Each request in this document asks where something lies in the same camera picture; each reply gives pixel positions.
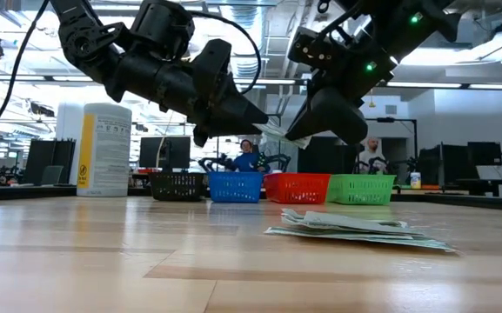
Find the black monitor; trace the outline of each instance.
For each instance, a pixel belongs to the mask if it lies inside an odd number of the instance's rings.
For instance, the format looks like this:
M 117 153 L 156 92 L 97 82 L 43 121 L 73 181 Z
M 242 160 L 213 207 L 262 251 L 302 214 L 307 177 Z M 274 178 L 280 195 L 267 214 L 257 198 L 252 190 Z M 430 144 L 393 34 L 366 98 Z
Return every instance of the black monitor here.
M 439 185 L 440 146 L 422 149 L 418 153 L 417 171 L 421 173 L 423 184 Z
M 476 166 L 502 166 L 500 143 L 467 143 L 469 161 Z
M 442 145 L 445 185 L 456 184 L 458 180 L 478 180 L 477 167 L 469 161 L 469 148 L 464 145 Z
M 313 137 L 306 150 L 299 149 L 299 173 L 351 174 L 357 146 L 344 145 L 337 137 Z
M 191 163 L 191 138 L 166 137 L 160 151 L 159 164 L 157 150 L 163 137 L 142 137 L 138 165 L 144 168 L 188 169 Z

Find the person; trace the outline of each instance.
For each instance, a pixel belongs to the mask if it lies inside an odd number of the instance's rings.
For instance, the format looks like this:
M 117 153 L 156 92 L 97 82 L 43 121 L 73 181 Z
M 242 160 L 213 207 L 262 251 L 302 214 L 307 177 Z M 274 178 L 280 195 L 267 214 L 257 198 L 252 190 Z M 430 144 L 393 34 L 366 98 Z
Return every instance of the person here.
M 366 149 L 359 153 L 358 155 L 358 160 L 359 160 L 359 171 L 361 173 L 368 173 L 369 172 L 369 166 L 362 164 L 361 162 L 370 164 L 371 159 L 375 157 L 379 157 L 383 160 L 386 158 L 382 155 L 382 151 L 378 148 L 378 143 L 379 140 L 378 138 L 375 137 L 369 137 L 366 141 Z M 386 171 L 386 164 L 380 161 L 375 161 L 372 164 L 373 167 L 375 167 L 378 171 L 385 172 Z
M 257 169 L 254 168 L 254 164 L 258 161 L 258 153 L 252 152 L 252 143 L 249 140 L 245 139 L 241 142 L 241 151 L 243 151 L 243 154 L 233 160 L 233 163 L 240 172 L 259 171 L 267 173 L 270 171 L 270 166 L 267 164 Z

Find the small bottle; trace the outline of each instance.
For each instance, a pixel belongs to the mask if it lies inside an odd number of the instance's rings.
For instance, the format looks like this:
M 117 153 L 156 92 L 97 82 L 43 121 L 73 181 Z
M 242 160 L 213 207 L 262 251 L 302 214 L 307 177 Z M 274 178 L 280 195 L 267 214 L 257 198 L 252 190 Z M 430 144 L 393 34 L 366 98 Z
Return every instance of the small bottle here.
M 411 173 L 411 188 L 417 190 L 421 189 L 421 173 Z

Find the white container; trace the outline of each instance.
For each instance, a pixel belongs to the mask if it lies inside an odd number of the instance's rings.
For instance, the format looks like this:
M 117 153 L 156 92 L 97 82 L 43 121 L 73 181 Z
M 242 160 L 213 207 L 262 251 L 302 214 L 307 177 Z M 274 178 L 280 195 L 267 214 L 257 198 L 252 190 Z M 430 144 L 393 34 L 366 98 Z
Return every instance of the white container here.
M 131 110 L 116 104 L 84 106 L 77 196 L 127 196 L 131 118 Z
M 67 95 L 57 106 L 57 139 L 75 140 L 75 152 L 70 165 L 70 184 L 77 184 L 78 158 L 80 157 L 80 141 L 83 137 L 84 101 L 75 95 Z
M 418 172 L 411 173 L 411 188 L 421 189 L 421 173 Z

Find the plastic basket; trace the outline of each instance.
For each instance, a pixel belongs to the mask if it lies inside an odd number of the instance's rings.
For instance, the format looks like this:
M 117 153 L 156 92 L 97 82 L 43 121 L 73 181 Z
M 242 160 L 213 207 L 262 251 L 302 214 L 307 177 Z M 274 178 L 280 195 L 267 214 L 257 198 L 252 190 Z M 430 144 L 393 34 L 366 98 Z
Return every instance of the plastic basket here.
M 384 205 L 392 196 L 394 175 L 332 175 L 327 201 Z
M 264 177 L 269 200 L 277 203 L 323 203 L 330 174 L 270 174 Z
M 258 172 L 210 172 L 210 198 L 218 203 L 257 203 L 262 178 Z
M 199 173 L 148 173 L 152 196 L 159 201 L 200 201 L 203 177 Z

